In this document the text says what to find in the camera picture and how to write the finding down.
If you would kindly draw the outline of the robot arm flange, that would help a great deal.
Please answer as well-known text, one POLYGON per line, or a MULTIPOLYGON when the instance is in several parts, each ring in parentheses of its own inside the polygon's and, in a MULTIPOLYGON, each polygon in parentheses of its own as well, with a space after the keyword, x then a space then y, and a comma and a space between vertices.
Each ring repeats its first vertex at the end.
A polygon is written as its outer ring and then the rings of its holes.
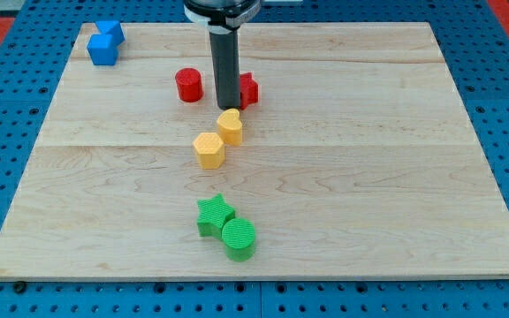
POLYGON ((252 20, 261 0, 184 0, 185 15, 212 34, 228 34, 252 20))

